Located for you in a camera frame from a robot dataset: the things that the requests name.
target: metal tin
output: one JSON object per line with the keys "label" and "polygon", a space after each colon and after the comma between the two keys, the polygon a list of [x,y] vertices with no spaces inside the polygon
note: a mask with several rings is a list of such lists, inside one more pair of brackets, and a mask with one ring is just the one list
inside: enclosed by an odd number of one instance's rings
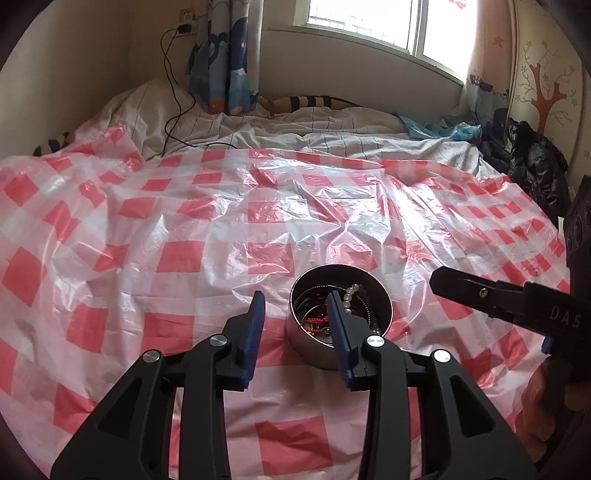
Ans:
{"label": "metal tin", "polygon": [[285,336],[291,347],[308,364],[315,367],[336,370],[336,353],[332,345],[321,342],[306,332],[296,318],[294,301],[306,290],[318,285],[334,285],[348,288],[353,283],[363,285],[368,292],[375,316],[382,332],[386,335],[392,325],[392,301],[384,286],[370,273],[350,265],[321,265],[308,270],[298,278],[290,293]]}

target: white bedsheet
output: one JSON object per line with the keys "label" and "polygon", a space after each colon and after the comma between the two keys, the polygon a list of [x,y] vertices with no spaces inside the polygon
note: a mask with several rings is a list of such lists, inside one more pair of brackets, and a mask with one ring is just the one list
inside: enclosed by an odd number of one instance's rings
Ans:
{"label": "white bedsheet", "polygon": [[[193,103],[182,89],[176,89],[183,109]],[[164,79],[123,93],[77,132],[88,139],[107,127],[125,125],[145,160],[161,157],[164,125],[178,114],[170,86]],[[192,144],[228,142],[238,148],[283,148],[348,158],[381,160],[431,160],[480,176],[496,171],[480,157],[478,149],[466,142],[409,140],[400,120],[369,108],[333,111],[325,107],[302,108],[295,113],[271,118],[262,107],[249,115],[209,115],[199,105],[183,115],[174,136]],[[190,147],[170,140],[167,155]]]}

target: blue plastic bag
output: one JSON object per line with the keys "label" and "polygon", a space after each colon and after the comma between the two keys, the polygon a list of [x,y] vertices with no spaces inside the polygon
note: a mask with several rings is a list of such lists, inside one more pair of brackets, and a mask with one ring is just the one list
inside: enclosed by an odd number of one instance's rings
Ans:
{"label": "blue plastic bag", "polygon": [[402,123],[408,132],[408,136],[413,140],[449,138],[458,142],[471,142],[477,144],[482,137],[482,127],[480,125],[468,125],[462,122],[453,127],[445,128],[436,124],[421,125],[402,115],[398,115],[398,118],[402,120]]}

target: bed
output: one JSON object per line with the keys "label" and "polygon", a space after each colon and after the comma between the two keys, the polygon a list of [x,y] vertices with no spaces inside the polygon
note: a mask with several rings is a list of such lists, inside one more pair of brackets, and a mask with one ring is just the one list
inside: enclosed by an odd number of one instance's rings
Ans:
{"label": "bed", "polygon": [[[171,140],[162,155],[176,109],[154,80],[109,102],[63,150],[0,164],[0,411],[41,470],[141,352],[190,349],[262,290],[254,380],[225,394],[232,476],[355,478],[367,395],[284,339],[294,280],[324,263],[376,276],[394,309],[387,338],[448,349],[514,424],[542,338],[435,297],[428,279],[447,265],[568,290],[564,241],[517,185],[474,145],[409,140],[396,117],[365,108],[197,107],[175,136],[238,149]],[[416,419],[411,436],[419,476]]]}

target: red star decal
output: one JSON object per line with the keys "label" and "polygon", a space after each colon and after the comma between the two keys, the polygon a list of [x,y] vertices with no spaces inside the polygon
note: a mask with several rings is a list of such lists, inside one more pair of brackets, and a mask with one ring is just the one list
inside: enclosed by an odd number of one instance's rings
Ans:
{"label": "red star decal", "polygon": [[494,38],[492,39],[492,45],[493,45],[493,46],[495,46],[495,45],[498,45],[498,46],[500,46],[500,48],[503,48],[503,42],[504,42],[504,41],[505,41],[505,39],[504,39],[504,38],[501,38],[501,37],[499,37],[499,36],[496,36],[496,37],[494,37]]}

